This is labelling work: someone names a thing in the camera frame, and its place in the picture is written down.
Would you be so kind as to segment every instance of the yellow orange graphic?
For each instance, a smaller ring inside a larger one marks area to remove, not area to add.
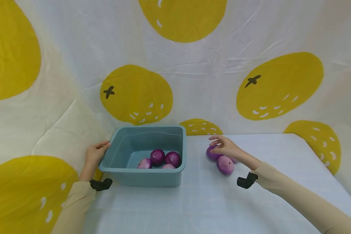
[[[225,15],[227,0],[139,0],[148,22],[175,42],[195,42],[209,35]]]
[[[238,112],[251,120],[284,115],[306,102],[323,76],[320,59],[308,52],[269,60],[253,69],[239,87]]]
[[[186,129],[186,135],[221,135],[222,131],[214,123],[204,119],[189,119],[180,123]]]
[[[303,138],[329,171],[334,175],[341,164],[341,145],[333,129],[324,123],[299,120],[291,123],[284,133]]]
[[[173,106],[173,93],[159,74],[129,64],[106,77],[101,84],[100,100],[114,118],[141,125],[167,116]]]
[[[78,174],[63,160],[24,156],[0,165],[0,233],[50,233]]]
[[[0,0],[0,100],[33,85],[40,70],[39,42],[14,0]]]

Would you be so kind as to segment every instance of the onion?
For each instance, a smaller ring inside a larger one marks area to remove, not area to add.
[[[222,155],[218,158],[217,167],[224,175],[230,175],[234,171],[233,161],[225,155]]]
[[[162,169],[175,169],[175,166],[171,165],[171,164],[165,164]]]
[[[142,161],[138,164],[136,168],[140,169],[151,169],[152,168],[152,162],[149,158],[143,158]]]
[[[181,165],[181,156],[175,151],[170,151],[165,156],[165,164],[171,164],[177,168]]]
[[[164,151],[157,149],[151,152],[150,160],[154,166],[158,167],[164,163],[165,153]]]
[[[213,146],[209,146],[207,148],[207,157],[212,160],[212,161],[217,161],[217,159],[222,156],[222,154],[217,154],[217,153],[211,153],[211,150],[213,150],[214,148],[216,148],[217,145],[213,145]]]
[[[235,158],[231,158],[231,157],[229,157],[232,161],[233,161],[233,163],[234,164],[236,164],[236,163],[238,163],[239,161],[238,160],[236,160]]]

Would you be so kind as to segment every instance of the plastic tub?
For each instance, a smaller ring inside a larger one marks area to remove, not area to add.
[[[141,187],[178,187],[186,165],[186,130],[183,126],[124,126],[111,137],[111,147],[99,169],[111,173],[121,185]],[[138,169],[143,158],[155,149],[165,154],[176,151],[182,158],[176,169]]]

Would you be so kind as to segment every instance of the purple onion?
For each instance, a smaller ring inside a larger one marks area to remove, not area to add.
[[[149,158],[143,158],[142,161],[138,164],[136,168],[140,169],[151,169],[152,168],[152,162]]]
[[[233,161],[225,155],[222,155],[218,158],[217,167],[224,175],[231,175],[231,173],[234,171]]]
[[[213,146],[209,146],[207,148],[207,157],[212,160],[212,161],[217,161],[217,159],[222,156],[222,154],[217,154],[217,153],[211,153],[211,150],[213,150],[214,148],[216,148],[217,145],[213,145]]]
[[[165,160],[165,153],[161,149],[154,150],[151,152],[150,159],[154,166],[161,166]]]
[[[175,169],[175,166],[171,165],[171,164],[165,164],[162,169]]]
[[[237,164],[239,161],[238,160],[236,160],[235,158],[231,158],[231,157],[229,157],[232,161],[233,161],[233,163],[234,164]]]
[[[181,156],[175,151],[170,151],[165,156],[165,164],[171,164],[177,168],[181,165]]]

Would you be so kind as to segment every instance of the sleeve cuff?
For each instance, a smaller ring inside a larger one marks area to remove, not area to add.
[[[91,187],[90,182],[77,181],[74,182],[69,195],[71,194],[83,194],[85,196],[95,195],[96,191]]]

